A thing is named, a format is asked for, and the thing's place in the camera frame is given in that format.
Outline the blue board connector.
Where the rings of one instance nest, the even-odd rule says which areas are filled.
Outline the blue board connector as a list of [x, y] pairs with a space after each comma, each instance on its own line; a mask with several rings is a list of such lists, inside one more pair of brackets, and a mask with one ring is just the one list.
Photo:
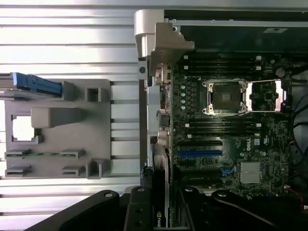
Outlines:
[[226, 177], [230, 174], [234, 174], [237, 171], [237, 167], [233, 166], [230, 169], [222, 167], [220, 170], [221, 170], [222, 177]]

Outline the blue expansion slot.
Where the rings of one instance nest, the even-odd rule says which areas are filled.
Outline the blue expansion slot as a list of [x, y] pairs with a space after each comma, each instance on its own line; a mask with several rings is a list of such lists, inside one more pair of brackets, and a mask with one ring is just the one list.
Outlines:
[[179, 157], [206, 157], [206, 156], [222, 156], [220, 150], [205, 150], [205, 151], [178, 151]]

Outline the silver chipset heatsink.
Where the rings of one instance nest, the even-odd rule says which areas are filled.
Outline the silver chipset heatsink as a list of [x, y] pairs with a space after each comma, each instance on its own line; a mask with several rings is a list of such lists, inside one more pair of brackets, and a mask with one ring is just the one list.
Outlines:
[[240, 182], [242, 184], [260, 183], [262, 178], [260, 162], [241, 162]]

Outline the green motherboard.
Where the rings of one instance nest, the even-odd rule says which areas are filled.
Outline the green motherboard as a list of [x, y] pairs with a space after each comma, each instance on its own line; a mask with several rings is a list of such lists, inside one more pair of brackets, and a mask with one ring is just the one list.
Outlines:
[[[201, 52], [188, 53], [186, 55], [218, 55]], [[173, 168], [175, 166], [201, 167], [209, 166], [240, 166], [241, 162], [260, 162], [261, 166], [270, 167], [272, 173], [278, 172], [279, 168], [285, 171], [288, 177], [288, 146], [292, 141], [290, 134], [291, 120], [291, 67], [292, 58], [284, 54], [273, 53], [232, 53], [228, 55], [261, 55], [262, 60], [255, 60], [256, 64], [192, 64], [192, 65], [236, 65], [236, 66], [261, 66], [261, 70], [255, 74], [241, 75], [192, 75], [184, 70], [183, 57], [174, 66], [172, 76], [172, 110], [171, 122], [171, 157], [173, 184]], [[280, 78], [275, 72], [278, 68], [285, 70], [285, 76]], [[223, 80], [240, 78], [245, 80], [280, 79], [284, 90], [284, 100], [279, 113], [253, 113], [247, 112], [243, 115], [233, 116], [212, 116], [202, 113], [205, 106], [205, 88], [202, 82], [207, 80]], [[193, 136], [184, 127], [186, 120], [193, 118], [228, 118], [228, 117], [249, 117], [259, 120], [258, 134], [251, 136]], [[186, 140], [220, 140], [222, 146], [178, 146], [178, 142]], [[220, 150], [222, 156], [206, 157], [179, 157], [178, 151], [205, 151]]]

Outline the grey parts rack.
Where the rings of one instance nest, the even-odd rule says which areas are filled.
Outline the grey parts rack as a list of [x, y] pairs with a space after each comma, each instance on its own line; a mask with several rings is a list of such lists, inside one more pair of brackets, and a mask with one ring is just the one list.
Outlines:
[[[61, 98], [3, 100], [5, 153], [80, 153], [80, 158], [6, 158], [6, 177], [98, 179], [110, 171], [111, 84], [107, 79], [50, 79]], [[13, 119], [30, 116], [32, 141], [13, 140]]]

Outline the green RAM stick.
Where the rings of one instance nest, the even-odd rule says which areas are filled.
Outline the green RAM stick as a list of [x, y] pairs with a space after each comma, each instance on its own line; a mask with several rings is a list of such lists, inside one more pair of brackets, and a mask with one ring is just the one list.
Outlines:
[[83, 152], [68, 152], [68, 153], [5, 153], [6, 158], [34, 158], [34, 157], [70, 157], [70, 158], [80, 158], [84, 155]]

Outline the CPU socket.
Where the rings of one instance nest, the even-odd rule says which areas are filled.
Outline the CPU socket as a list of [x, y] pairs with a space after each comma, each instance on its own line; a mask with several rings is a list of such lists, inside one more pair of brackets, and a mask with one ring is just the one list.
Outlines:
[[237, 116], [248, 112], [248, 82], [242, 79], [207, 80], [205, 106], [202, 113], [209, 116]]

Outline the silver socket cover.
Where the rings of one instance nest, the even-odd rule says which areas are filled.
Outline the silver socket cover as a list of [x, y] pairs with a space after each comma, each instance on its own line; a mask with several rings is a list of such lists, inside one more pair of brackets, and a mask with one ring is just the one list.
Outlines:
[[279, 113], [284, 100], [282, 82], [248, 83], [246, 106], [253, 113]]

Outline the silver CPU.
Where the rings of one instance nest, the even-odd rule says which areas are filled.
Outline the silver CPU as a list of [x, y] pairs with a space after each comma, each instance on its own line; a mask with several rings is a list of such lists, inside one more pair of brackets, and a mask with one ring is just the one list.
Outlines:
[[17, 116], [13, 119], [13, 140], [14, 141], [32, 141], [35, 136], [35, 130], [31, 126], [30, 116]]

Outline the thin metal locking lever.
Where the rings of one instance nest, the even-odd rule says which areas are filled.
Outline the thin metal locking lever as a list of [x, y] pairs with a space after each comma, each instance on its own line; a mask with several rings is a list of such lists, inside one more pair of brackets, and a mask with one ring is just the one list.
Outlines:
[[276, 81], [281, 81], [280, 79], [265, 79], [265, 80], [245, 80], [245, 79], [240, 79], [240, 78], [234, 78], [234, 79], [228, 79], [226, 82], [243, 82], [245, 84], [248, 83], [265, 83], [265, 82], [276, 82]]

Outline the hard disk with blue carrier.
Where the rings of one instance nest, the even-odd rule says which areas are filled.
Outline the hard disk with blue carrier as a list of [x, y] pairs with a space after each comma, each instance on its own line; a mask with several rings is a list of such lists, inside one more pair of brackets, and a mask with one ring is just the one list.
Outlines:
[[61, 98], [62, 85], [35, 75], [0, 74], [0, 100]]

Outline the grey open PC case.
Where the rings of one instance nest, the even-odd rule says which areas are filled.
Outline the grey open PC case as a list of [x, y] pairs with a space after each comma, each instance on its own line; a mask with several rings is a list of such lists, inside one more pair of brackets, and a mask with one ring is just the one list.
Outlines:
[[[155, 10], [142, 9], [134, 15], [134, 34], [138, 51], [139, 71], [144, 80], [140, 92], [140, 152], [144, 167], [148, 162], [147, 81], [149, 55], [154, 43], [156, 23], [171, 23], [186, 41], [194, 42], [194, 49], [186, 51], [180, 59], [193, 52], [218, 53], [273, 53], [292, 58], [291, 67], [291, 120], [292, 141], [288, 146], [287, 231], [308, 231], [308, 12], [256, 12], [207, 10]], [[267, 28], [288, 28], [283, 33], [263, 33]], [[174, 66], [171, 64], [171, 83]], [[166, 108], [172, 110], [172, 85], [167, 90]], [[167, 149], [170, 163], [169, 226], [166, 230], [190, 231], [187, 226], [173, 222], [173, 184], [171, 179], [171, 142]]]

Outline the small case wall sticker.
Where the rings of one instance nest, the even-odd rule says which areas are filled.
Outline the small case wall sticker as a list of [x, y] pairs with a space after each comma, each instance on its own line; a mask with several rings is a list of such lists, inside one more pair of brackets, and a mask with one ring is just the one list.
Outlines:
[[279, 34], [279, 33], [283, 33], [285, 31], [287, 31], [288, 28], [275, 28], [275, 27], [270, 27], [270, 28], [267, 28], [263, 31], [263, 33], [276, 33], [276, 34]]

